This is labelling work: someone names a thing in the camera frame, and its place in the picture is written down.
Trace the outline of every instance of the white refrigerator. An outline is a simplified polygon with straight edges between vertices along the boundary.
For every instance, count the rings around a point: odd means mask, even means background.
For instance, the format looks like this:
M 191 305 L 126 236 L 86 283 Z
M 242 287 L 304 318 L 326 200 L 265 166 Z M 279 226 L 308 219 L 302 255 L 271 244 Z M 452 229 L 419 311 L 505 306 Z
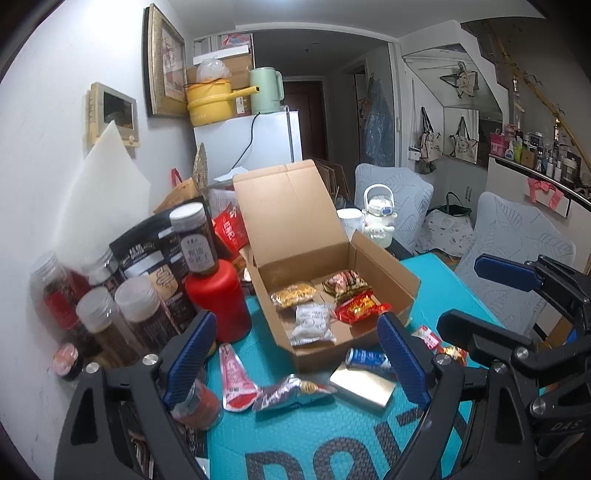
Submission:
M 245 151 L 237 167 L 256 170 L 302 161 L 298 112 L 265 113 L 232 118 L 195 127 L 195 141 L 205 145 L 207 180 L 228 173 Z

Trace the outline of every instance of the picture frame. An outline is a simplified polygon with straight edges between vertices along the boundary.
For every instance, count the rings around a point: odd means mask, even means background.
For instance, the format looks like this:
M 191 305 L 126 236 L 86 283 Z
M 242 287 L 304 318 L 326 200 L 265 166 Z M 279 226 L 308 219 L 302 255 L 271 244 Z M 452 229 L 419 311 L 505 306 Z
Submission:
M 184 39 L 154 4 L 144 11 L 143 37 L 142 66 L 148 116 L 187 116 Z
M 139 147 L 138 105 L 134 98 L 94 82 L 88 98 L 88 142 L 94 145 L 114 121 L 127 147 Z

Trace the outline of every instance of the red snack package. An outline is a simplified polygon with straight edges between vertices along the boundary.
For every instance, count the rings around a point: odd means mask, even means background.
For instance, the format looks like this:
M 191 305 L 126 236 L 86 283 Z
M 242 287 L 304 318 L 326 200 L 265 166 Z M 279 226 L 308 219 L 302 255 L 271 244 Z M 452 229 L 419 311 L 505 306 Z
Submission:
M 242 362 L 229 343 L 220 345 L 223 408 L 244 411 L 250 407 L 261 390 L 246 374 Z
M 374 292 L 372 290 L 365 291 L 346 301 L 340 307 L 335 308 L 336 317 L 341 322 L 351 325 L 367 318 L 373 313 L 380 315 L 392 308 L 389 303 L 382 303 L 381 305 L 375 303 L 372 298 L 373 294 Z
M 456 362 L 463 365 L 464 367 L 467 365 L 468 361 L 468 352 L 459 348 L 455 345 L 446 345 L 446 346 L 438 346 L 437 353 L 445 353 L 452 357 Z
M 429 327 L 425 327 L 421 325 L 416 332 L 413 333 L 413 336 L 419 337 L 429 350 L 435 350 L 437 347 L 441 345 L 441 339 L 435 335 Z
M 242 214 L 233 204 L 228 205 L 215 219 L 214 230 L 224 244 L 236 255 L 248 243 L 248 234 Z

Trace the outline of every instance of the white cutting board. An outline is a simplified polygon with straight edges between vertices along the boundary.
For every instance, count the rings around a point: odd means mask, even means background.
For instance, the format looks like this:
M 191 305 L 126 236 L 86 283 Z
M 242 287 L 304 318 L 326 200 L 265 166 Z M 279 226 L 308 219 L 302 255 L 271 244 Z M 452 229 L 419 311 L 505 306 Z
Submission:
M 62 208 L 56 253 L 75 270 L 150 214 L 150 183 L 131 160 L 115 122 L 92 148 Z

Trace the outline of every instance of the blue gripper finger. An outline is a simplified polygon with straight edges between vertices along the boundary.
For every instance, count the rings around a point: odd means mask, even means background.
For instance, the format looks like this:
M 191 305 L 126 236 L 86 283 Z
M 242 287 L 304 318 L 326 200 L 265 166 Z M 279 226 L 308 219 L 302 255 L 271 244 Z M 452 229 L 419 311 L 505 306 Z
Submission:
M 542 281 L 532 267 L 489 254 L 476 259 L 474 271 L 480 278 L 517 290 L 537 291 L 542 287 Z
M 217 334 L 216 316 L 208 312 L 168 370 L 163 402 L 169 408 L 187 397 Z
M 393 322 L 398 322 L 402 332 Z M 388 313 L 378 317 L 379 344 L 388 357 L 408 400 L 416 403 L 425 411 L 431 403 L 431 397 L 427 391 L 425 370 L 404 340 L 405 334 L 410 337 L 396 317 L 393 316 L 393 319 L 390 319 Z

